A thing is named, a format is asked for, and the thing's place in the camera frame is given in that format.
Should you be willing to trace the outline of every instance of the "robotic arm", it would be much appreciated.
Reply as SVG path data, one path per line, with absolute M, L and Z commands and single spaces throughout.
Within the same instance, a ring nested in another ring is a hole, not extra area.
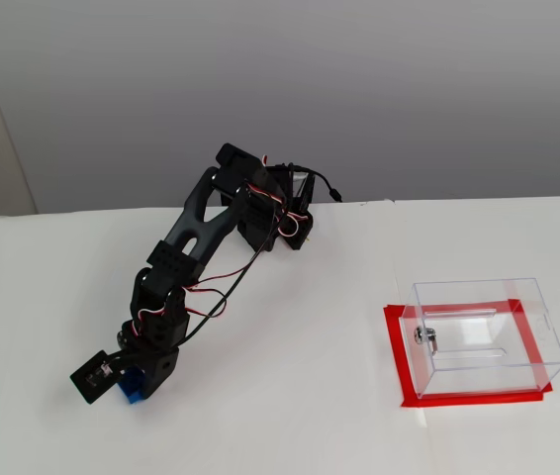
M 87 403 L 96 401 L 116 383 L 130 402 L 150 397 L 172 374 L 179 346 L 215 315 L 262 250 L 272 250 L 279 235 L 293 249 L 299 249 L 313 227 L 313 217 L 307 210 L 316 175 L 326 182 L 330 196 L 341 201 L 339 193 L 319 173 L 293 164 L 265 167 L 257 157 L 229 143 L 219 151 L 217 162 L 221 167 L 205 171 L 172 230 L 148 258 L 152 267 L 138 273 L 131 300 L 132 319 L 118 332 L 120 351 L 99 351 L 71 375 Z M 296 197 L 295 173 L 306 173 Z M 227 208 L 204 222 L 214 191 L 221 193 Z M 185 289 L 199 283 L 217 248 L 236 226 L 255 255 L 238 271 L 238 279 L 216 307 L 188 334 Z M 183 249 L 191 239 L 196 242 L 186 254 Z

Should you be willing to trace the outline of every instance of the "transparent container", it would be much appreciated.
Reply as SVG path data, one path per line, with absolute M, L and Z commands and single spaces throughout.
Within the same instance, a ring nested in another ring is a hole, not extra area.
M 560 371 L 535 279 L 415 284 L 400 322 L 419 398 L 542 391 Z

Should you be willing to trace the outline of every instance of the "white tabletop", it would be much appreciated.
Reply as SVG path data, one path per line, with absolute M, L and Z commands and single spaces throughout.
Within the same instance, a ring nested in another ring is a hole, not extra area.
M 133 406 L 88 406 L 68 375 L 116 349 L 178 211 L 1 219 L 0 473 L 558 475 L 560 375 L 543 403 L 404 410 L 381 308 L 414 282 L 536 277 L 560 339 L 560 198 L 314 208 L 303 249 L 263 254 Z M 250 256 L 234 233 L 207 275 Z
M 179 212 L 1 219 L 0 473 L 431 473 L 382 312 L 399 300 L 393 209 L 314 206 L 304 247 L 278 240 L 132 406 L 118 388 L 87 405 L 69 374 L 116 349 L 134 277 Z M 233 233 L 206 273 L 251 254 Z
M 396 274 L 414 282 L 535 277 L 560 340 L 560 198 L 397 202 Z M 560 374 L 543 403 L 424 411 L 445 475 L 560 474 Z

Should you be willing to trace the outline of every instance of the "black cable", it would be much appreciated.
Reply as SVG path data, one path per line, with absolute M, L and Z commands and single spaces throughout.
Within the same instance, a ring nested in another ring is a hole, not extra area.
M 271 169 L 275 169 L 275 170 L 282 170 L 284 168 L 288 168 L 285 165 L 274 165 L 274 166 L 268 166 L 267 168 L 271 168 Z M 293 167 L 294 171 L 297 171 L 298 173 L 302 172 L 302 173 L 313 173 L 316 176 L 319 176 L 319 178 L 321 178 L 324 183 L 327 185 L 328 188 L 328 193 L 330 195 L 330 197 L 336 201 L 337 203 L 341 203 L 341 194 L 339 194 L 339 192 L 337 190 L 335 190 L 332 186 L 330 186 L 330 183 L 328 182 L 328 179 L 323 176 L 321 173 L 319 173 L 318 171 L 312 170 L 311 168 L 307 168 L 306 166 L 300 166 L 300 165 L 295 165 Z
M 267 238 L 264 240 L 264 242 L 262 243 L 262 245 L 258 248 L 258 250 L 256 251 L 256 253 L 253 255 L 253 257 L 251 258 L 251 260 L 249 261 L 249 263 L 243 268 L 243 270 L 241 271 L 240 275 L 238 276 L 238 278 L 236 279 L 236 281 L 232 284 L 232 287 L 230 287 L 230 289 L 225 293 L 225 295 L 223 296 L 223 298 L 219 301 L 219 303 L 214 307 L 214 309 L 212 309 L 210 311 L 210 313 L 208 314 L 207 317 L 205 317 L 200 323 L 199 325 L 197 325 L 191 332 L 189 332 L 188 334 L 185 335 L 185 337 L 181 338 L 181 340 L 176 343 L 172 349 L 170 351 L 175 350 L 177 347 L 179 347 L 180 345 L 182 345 L 183 343 L 185 343 L 186 341 L 188 341 L 192 336 L 194 336 L 202 327 L 204 324 L 206 324 L 210 318 L 214 315 L 214 313 L 221 307 L 221 305 L 227 301 L 228 297 L 232 294 L 232 292 L 235 290 L 235 288 L 237 287 L 237 285 L 240 283 L 240 281 L 242 280 L 242 278 L 244 277 L 244 274 L 247 273 L 247 271 L 249 270 L 249 268 L 251 267 L 251 265 L 253 264 L 253 262 L 256 260 L 256 258 L 258 257 L 258 255 L 260 254 L 260 252 L 262 251 L 262 249 L 267 245 L 267 243 L 269 242 L 269 240 L 271 239 L 271 237 L 278 231 L 278 228 L 280 228 L 280 223 L 282 222 L 282 220 L 287 216 L 287 214 L 289 213 L 289 207 L 286 208 L 284 214 L 280 217 L 280 219 L 278 220 L 278 224 L 277 225 L 273 225 L 273 221 L 276 218 L 276 206 L 275 203 L 273 205 L 273 215 L 271 218 L 271 228 L 269 230 L 269 234 L 267 235 Z

